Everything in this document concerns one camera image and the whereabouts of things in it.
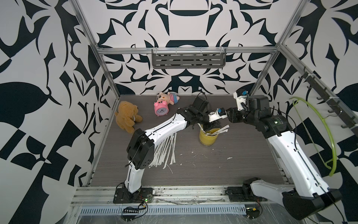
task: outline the green cable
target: green cable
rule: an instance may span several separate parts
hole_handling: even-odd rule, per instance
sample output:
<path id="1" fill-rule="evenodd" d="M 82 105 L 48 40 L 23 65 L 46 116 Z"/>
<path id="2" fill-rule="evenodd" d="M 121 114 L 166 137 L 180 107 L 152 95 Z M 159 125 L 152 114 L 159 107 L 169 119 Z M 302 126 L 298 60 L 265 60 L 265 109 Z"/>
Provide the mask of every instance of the green cable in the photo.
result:
<path id="1" fill-rule="evenodd" d="M 331 172 L 329 173 L 329 176 L 330 176 L 330 177 L 333 176 L 333 174 L 334 174 L 334 172 L 335 172 L 335 170 L 336 170 L 336 167 L 337 167 L 337 155 L 336 155 L 336 149 L 335 149 L 334 139 L 333 139 L 332 133 L 331 133 L 331 131 L 330 131 L 330 129 L 329 129 L 329 127 L 328 127 L 326 121 L 324 120 L 324 118 L 322 117 L 322 115 L 318 112 L 318 110 L 317 110 L 314 106 L 312 106 L 309 102 L 307 102 L 306 100 L 304 100 L 303 98 L 294 96 L 294 97 L 291 97 L 290 100 L 291 100 L 291 99 L 301 100 L 302 102 L 304 102 L 305 104 L 307 104 L 307 105 L 317 114 L 317 116 L 319 117 L 319 119 L 320 119 L 321 122 L 323 123 L 323 125 L 324 125 L 324 127 L 325 127 L 325 129 L 326 129 L 326 131 L 327 131 L 329 140 L 330 140 L 330 142 L 331 142 L 331 147 L 332 147 L 332 159 L 329 160 L 329 161 L 327 161 L 327 162 L 325 163 L 325 162 L 323 161 L 323 159 L 322 159 L 322 157 L 321 157 L 320 154 L 319 154 L 319 156 L 320 156 L 321 160 L 323 161 L 323 163 L 325 164 L 326 167 L 327 167 L 327 163 L 328 163 L 328 162 L 331 162 L 331 161 L 333 162 Z"/>
<path id="2" fill-rule="evenodd" d="M 316 151 L 317 151 L 319 157 L 321 158 L 321 160 L 322 160 L 324 166 L 325 166 L 326 168 L 328 168 L 329 170 L 331 170 L 332 167 L 330 167 L 329 165 L 327 165 L 327 163 L 329 163 L 329 162 L 332 161 L 332 160 L 330 160 L 330 161 L 328 161 L 328 162 L 324 162 L 324 160 L 323 160 L 323 158 L 322 158 L 322 156 L 321 156 L 321 153 L 319 152 L 319 150 L 318 150 L 316 144 L 314 143 L 314 141 L 313 141 L 313 139 L 312 139 L 311 134 L 309 133 L 309 131 L 308 131 L 308 129 L 307 129 L 305 123 L 303 122 L 303 119 L 301 118 L 300 113 L 298 112 L 298 110 L 297 110 L 297 108 L 296 108 L 296 104 L 298 104 L 298 101 L 293 101 L 293 102 L 292 102 L 292 105 L 293 105 L 293 107 L 295 108 L 295 110 L 296 110 L 296 112 L 297 112 L 297 114 L 298 114 L 298 117 L 300 118 L 300 120 L 301 120 L 303 126 L 305 127 L 305 130 L 306 130 L 306 133 L 307 133 L 308 137 L 310 138 L 311 142 L 313 143 L 314 148 L 316 149 Z"/>

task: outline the metal vent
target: metal vent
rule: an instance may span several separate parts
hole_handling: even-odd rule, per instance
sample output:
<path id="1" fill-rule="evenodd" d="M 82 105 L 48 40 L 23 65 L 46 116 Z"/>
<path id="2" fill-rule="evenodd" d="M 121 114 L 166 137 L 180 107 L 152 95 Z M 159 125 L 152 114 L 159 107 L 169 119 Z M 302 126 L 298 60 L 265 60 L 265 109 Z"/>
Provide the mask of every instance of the metal vent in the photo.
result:
<path id="1" fill-rule="evenodd" d="M 80 215 L 120 215 L 127 205 L 122 206 L 83 206 Z M 245 205 L 149 205 L 146 215 L 198 215 L 198 214 L 238 214 L 245 215 Z"/>
<path id="2" fill-rule="evenodd" d="M 226 54 L 224 50 L 217 52 L 200 52 L 193 53 L 162 53 L 152 50 L 153 68 L 222 68 L 225 66 Z"/>

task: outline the green hose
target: green hose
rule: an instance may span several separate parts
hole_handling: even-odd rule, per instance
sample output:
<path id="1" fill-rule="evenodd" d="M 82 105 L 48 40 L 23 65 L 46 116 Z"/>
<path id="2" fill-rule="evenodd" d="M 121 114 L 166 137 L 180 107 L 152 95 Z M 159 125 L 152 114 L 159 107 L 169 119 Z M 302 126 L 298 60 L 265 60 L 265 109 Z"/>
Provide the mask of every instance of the green hose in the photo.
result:
<path id="1" fill-rule="evenodd" d="M 322 117 L 322 115 L 318 112 L 318 110 L 317 110 L 313 105 L 311 105 L 309 102 L 307 102 L 306 100 L 304 100 L 303 98 L 294 96 L 294 97 L 291 97 L 290 100 L 291 100 L 291 99 L 301 100 L 302 102 L 304 102 L 305 104 L 307 104 L 307 105 L 317 114 L 317 116 L 319 117 L 319 119 L 320 119 L 321 122 L 323 123 L 324 127 L 326 128 L 326 131 L 327 131 L 329 140 L 330 140 L 330 142 L 331 142 L 331 147 L 332 147 L 332 159 L 329 160 L 329 161 L 327 161 L 327 162 L 324 162 L 324 161 L 323 161 L 323 158 L 321 157 L 321 154 L 319 153 L 319 151 L 318 151 L 318 149 L 317 149 L 315 143 L 313 142 L 313 139 L 311 138 L 311 135 L 309 134 L 308 136 L 310 137 L 312 143 L 314 144 L 314 147 L 316 148 L 316 150 L 317 150 L 317 152 L 318 152 L 318 154 L 319 154 L 319 157 L 321 158 L 321 160 L 322 160 L 322 162 L 324 163 L 325 167 L 327 167 L 328 169 L 331 169 L 331 172 L 329 173 L 329 176 L 330 176 L 330 177 L 333 176 L 333 174 L 334 174 L 334 172 L 335 172 L 335 170 L 336 170 L 336 167 L 337 167 L 337 154 L 336 154 L 334 139 L 333 139 L 332 133 L 331 133 L 331 131 L 330 131 L 330 129 L 329 129 L 329 127 L 328 127 L 326 121 L 324 120 L 324 118 Z M 301 116 L 299 115 L 297 109 L 296 109 L 296 112 L 297 112 L 298 116 L 300 117 L 300 119 L 301 119 L 301 121 L 302 121 L 302 118 L 301 118 Z M 329 162 L 333 162 L 332 168 L 327 165 L 327 163 L 329 163 Z"/>

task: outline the teddy bear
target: teddy bear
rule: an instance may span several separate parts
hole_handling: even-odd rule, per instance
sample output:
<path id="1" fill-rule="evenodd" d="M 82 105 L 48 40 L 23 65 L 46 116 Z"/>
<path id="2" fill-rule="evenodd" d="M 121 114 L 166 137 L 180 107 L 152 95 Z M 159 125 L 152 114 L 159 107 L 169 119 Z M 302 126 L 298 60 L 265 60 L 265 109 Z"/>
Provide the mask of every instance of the teddy bear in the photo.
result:
<path id="1" fill-rule="evenodd" d="M 180 98 L 176 95 L 175 92 L 168 92 L 168 94 L 160 92 L 157 95 L 157 101 L 158 100 L 165 100 L 167 103 L 174 105 L 178 102 Z"/>
<path id="2" fill-rule="evenodd" d="M 122 101 L 119 103 L 118 112 L 115 112 L 116 122 L 118 126 L 126 130 L 128 133 L 133 134 L 134 122 L 141 122 L 143 118 L 137 114 L 138 107 L 130 102 Z"/>

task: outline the pink alarm clock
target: pink alarm clock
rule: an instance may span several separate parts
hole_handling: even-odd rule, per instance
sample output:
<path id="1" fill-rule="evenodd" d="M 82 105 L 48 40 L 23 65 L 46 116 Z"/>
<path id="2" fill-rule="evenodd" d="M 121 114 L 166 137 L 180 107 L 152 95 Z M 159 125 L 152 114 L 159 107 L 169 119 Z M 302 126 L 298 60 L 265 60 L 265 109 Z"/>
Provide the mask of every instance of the pink alarm clock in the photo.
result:
<path id="1" fill-rule="evenodd" d="M 166 115 L 169 112 L 168 103 L 165 100 L 159 100 L 155 102 L 154 112 L 157 116 Z"/>

